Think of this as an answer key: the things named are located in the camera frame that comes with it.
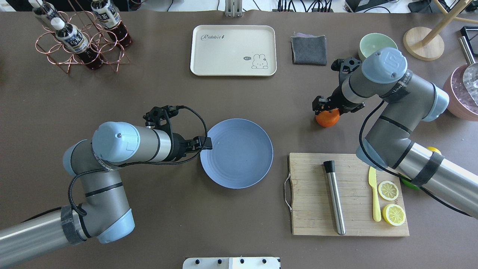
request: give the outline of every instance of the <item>yellow plastic knife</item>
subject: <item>yellow plastic knife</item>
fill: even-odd
[[[372,187],[373,220],[381,221],[382,220],[382,215],[380,215],[379,194],[377,193],[377,176],[376,176],[376,173],[375,173],[375,168],[373,168],[373,167],[370,167],[370,169],[369,169],[369,185]]]

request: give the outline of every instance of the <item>light blue joint cover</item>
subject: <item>light blue joint cover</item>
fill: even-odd
[[[68,172],[68,174],[70,174],[70,176],[72,177],[76,176],[76,174],[73,171],[73,167],[71,167],[71,155],[73,154],[73,151],[75,150],[76,146],[85,140],[86,139],[81,140],[80,142],[74,144],[73,146],[71,146],[69,149],[65,151],[65,154],[63,154],[63,167]]]
[[[422,119],[424,122],[431,122],[432,120],[438,118],[438,116],[445,111],[450,102],[450,97],[448,94],[433,84],[435,88],[435,100],[433,101],[432,109],[426,117]]]
[[[376,161],[378,164],[380,164],[381,166],[383,167],[387,167],[388,165],[385,163],[385,161],[380,157],[380,155],[375,151],[375,149],[370,145],[370,143],[364,139],[363,140],[363,146],[365,148],[365,150],[367,151],[367,153],[370,155],[370,157]],[[379,167],[377,167],[376,165],[374,165],[370,160],[369,158],[367,158],[367,156],[365,156],[365,153],[363,152],[362,148],[360,146],[358,146],[358,149],[357,151],[355,152],[355,155],[357,155],[357,157],[362,160],[364,163],[368,164],[369,166],[372,166],[373,168],[375,168],[376,170],[378,171],[383,171],[382,169],[380,169]]]
[[[107,122],[93,134],[93,151],[101,159],[122,162],[133,156],[140,146],[140,133],[129,123]]]
[[[111,225],[106,231],[97,236],[102,244],[116,241],[129,235],[134,229],[133,214],[131,208],[119,220]]]
[[[375,83],[389,84],[401,79],[407,67],[407,59],[398,49],[385,47],[363,61],[362,73]]]

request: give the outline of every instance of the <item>bottle label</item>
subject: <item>bottle label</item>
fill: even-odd
[[[58,14],[58,11],[56,11],[55,7],[50,4],[50,9],[47,10],[45,9],[46,14],[43,15],[37,15],[35,14],[35,17],[40,21],[43,26],[45,26],[48,29],[53,29],[51,20],[53,18],[60,18],[60,14]]]
[[[85,38],[85,36],[78,31],[78,28],[73,25],[73,31],[66,37],[56,37],[59,41],[61,41],[67,49],[73,53],[80,53],[84,51],[89,44],[89,41]]]
[[[120,15],[116,11],[113,4],[111,4],[110,0],[108,0],[108,3],[106,4],[105,7],[100,9],[92,8],[92,10],[95,13],[96,17],[98,18],[99,23],[105,29],[114,28],[120,22],[120,19],[121,19]]]

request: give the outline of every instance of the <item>blue plate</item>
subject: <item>blue plate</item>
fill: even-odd
[[[259,182],[269,172],[274,151],[267,133],[244,119],[222,121],[207,133],[212,150],[201,151],[201,163],[215,183],[243,189]]]

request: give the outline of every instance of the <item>brown table surface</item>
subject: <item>brown table surface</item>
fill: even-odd
[[[0,12],[0,228],[65,205],[71,177],[62,156],[90,138],[106,121],[143,125],[153,106],[188,105],[209,127],[229,118],[259,124],[274,145],[267,176],[243,190],[214,183],[199,159],[181,166],[133,166],[121,171],[136,228],[106,245],[92,238],[18,268],[181,268],[187,257],[281,257],[282,268],[476,268],[478,222],[420,191],[403,188],[409,237],[294,236],[283,200],[290,152],[354,153],[365,116],[378,97],[331,128],[313,120],[311,102],[337,86],[330,67],[292,64],[294,32],[325,34],[327,60],[357,55],[359,40],[379,32],[392,37],[409,69],[442,86],[465,64],[457,38],[463,23],[441,33],[445,52],[436,61],[413,58],[403,34],[415,26],[433,28],[441,15],[310,14],[250,11],[229,19],[223,12],[122,14],[135,43],[131,64],[119,73],[104,67],[90,72],[72,67],[64,74],[34,49],[41,33],[30,12]],[[197,77],[189,70],[191,36],[200,24],[269,25],[276,33],[277,72],[271,77]],[[173,118],[184,137],[202,133],[184,111]],[[434,146],[453,162],[478,173],[478,123],[446,111],[421,123],[412,139]],[[76,202],[83,201],[76,186]]]

